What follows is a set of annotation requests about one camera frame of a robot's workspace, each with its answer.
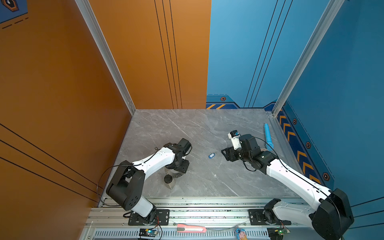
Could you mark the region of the perforated metal ring disc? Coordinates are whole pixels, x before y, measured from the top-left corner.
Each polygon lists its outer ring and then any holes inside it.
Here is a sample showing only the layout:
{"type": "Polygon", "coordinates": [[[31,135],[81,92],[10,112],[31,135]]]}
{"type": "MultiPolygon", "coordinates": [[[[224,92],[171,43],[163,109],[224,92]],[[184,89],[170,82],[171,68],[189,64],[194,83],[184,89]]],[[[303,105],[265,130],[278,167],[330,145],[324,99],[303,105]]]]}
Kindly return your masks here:
{"type": "Polygon", "coordinates": [[[181,176],[183,176],[185,174],[185,173],[180,172],[180,171],[175,170],[175,169],[168,169],[166,167],[164,167],[164,169],[165,169],[165,173],[167,175],[170,175],[170,176],[172,176],[172,178],[175,178],[175,179],[180,178],[181,176]]]}

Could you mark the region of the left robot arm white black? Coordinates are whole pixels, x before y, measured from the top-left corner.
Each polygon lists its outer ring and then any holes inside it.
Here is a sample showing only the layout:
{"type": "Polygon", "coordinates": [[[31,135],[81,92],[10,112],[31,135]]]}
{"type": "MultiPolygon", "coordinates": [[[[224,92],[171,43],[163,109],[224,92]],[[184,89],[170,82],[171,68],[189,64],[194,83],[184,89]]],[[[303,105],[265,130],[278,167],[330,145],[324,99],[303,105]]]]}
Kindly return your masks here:
{"type": "Polygon", "coordinates": [[[142,195],[145,181],[163,168],[172,178],[184,175],[190,164],[186,156],[192,149],[191,143],[182,138],[177,144],[165,144],[142,160],[121,162],[116,166],[106,194],[124,210],[138,214],[146,224],[151,223],[156,217],[156,207],[142,195]]]}

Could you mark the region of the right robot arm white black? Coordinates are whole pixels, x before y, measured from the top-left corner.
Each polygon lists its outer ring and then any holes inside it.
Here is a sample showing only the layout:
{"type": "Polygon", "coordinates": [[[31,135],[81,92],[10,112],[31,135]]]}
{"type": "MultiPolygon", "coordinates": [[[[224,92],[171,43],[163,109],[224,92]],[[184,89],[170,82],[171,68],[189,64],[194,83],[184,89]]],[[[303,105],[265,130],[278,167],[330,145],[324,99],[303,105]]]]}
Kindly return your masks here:
{"type": "Polygon", "coordinates": [[[228,137],[232,146],[222,150],[227,161],[249,163],[253,172],[260,171],[281,182],[307,203],[307,206],[299,206],[272,199],[263,210],[267,224],[290,221],[311,227],[325,240],[343,239],[355,221],[345,192],[330,190],[292,169],[276,153],[262,151],[258,139],[250,134],[240,135],[234,130],[228,137]]]}

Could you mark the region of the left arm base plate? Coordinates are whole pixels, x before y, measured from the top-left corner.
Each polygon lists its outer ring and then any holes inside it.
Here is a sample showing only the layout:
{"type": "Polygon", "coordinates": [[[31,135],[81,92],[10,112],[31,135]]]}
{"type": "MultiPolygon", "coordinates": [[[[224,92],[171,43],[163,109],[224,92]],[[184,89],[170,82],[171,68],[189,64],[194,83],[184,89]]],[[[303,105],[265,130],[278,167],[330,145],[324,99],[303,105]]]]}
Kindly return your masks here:
{"type": "Polygon", "coordinates": [[[170,220],[170,210],[168,209],[153,209],[148,216],[142,217],[138,213],[131,213],[129,217],[129,226],[167,226],[170,220]]]}

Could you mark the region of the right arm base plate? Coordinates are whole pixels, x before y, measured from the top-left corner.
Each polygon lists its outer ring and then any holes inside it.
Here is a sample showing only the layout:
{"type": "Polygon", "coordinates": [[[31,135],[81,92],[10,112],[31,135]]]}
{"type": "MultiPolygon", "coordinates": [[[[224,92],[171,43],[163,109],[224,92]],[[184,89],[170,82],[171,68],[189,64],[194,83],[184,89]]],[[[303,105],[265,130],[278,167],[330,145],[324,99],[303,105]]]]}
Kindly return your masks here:
{"type": "Polygon", "coordinates": [[[291,221],[282,221],[269,210],[264,209],[250,209],[248,210],[250,223],[252,226],[267,226],[267,225],[288,225],[292,224],[291,221]]]}

